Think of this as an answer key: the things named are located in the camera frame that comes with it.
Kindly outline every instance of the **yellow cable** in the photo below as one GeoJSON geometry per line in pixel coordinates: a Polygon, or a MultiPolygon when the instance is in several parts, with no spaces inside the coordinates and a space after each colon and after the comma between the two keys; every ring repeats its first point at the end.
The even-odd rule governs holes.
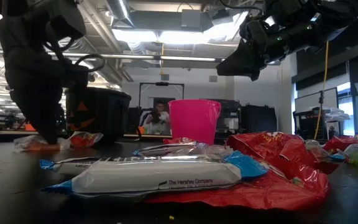
{"type": "MultiPolygon", "coordinates": [[[[326,89],[326,80],[327,80],[327,72],[328,72],[328,49],[329,48],[329,41],[327,40],[327,46],[326,46],[326,68],[324,71],[324,82],[323,82],[323,93],[326,89]]],[[[317,118],[317,127],[316,132],[314,133],[314,140],[317,138],[318,128],[320,126],[320,119],[321,119],[321,113],[322,113],[322,106],[320,106],[320,110],[318,112],[318,118],[317,118]]]]}

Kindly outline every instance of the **jack-o-lantern bucket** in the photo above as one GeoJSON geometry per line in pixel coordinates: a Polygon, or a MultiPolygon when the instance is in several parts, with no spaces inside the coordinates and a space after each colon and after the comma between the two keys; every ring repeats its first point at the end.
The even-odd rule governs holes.
{"type": "Polygon", "coordinates": [[[131,96],[103,88],[66,92],[67,132],[103,133],[103,142],[114,142],[124,135],[131,96]]]}

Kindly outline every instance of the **black table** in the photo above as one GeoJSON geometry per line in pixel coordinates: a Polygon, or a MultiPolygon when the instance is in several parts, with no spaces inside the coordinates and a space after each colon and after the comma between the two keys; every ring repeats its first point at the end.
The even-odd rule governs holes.
{"type": "Polygon", "coordinates": [[[329,176],[332,191],[326,203],[304,212],[213,208],[203,203],[123,205],[38,191],[69,179],[40,169],[39,159],[130,156],[138,148],[156,144],[116,143],[100,149],[15,153],[13,143],[0,143],[0,223],[358,223],[358,167],[348,164],[329,176]]]}

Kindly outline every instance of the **pink plastic cup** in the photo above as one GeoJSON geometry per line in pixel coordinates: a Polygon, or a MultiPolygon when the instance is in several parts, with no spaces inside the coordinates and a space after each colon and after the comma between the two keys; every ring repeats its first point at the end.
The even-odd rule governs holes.
{"type": "Polygon", "coordinates": [[[211,100],[174,100],[168,103],[172,138],[214,144],[221,104],[211,100]]]}

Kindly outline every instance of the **person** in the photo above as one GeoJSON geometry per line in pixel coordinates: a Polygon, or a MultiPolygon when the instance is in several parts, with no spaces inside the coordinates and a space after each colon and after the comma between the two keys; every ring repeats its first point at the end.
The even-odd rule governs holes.
{"type": "Polygon", "coordinates": [[[147,116],[145,123],[150,125],[150,134],[169,134],[171,120],[165,108],[165,103],[158,101],[155,110],[147,116]]]}

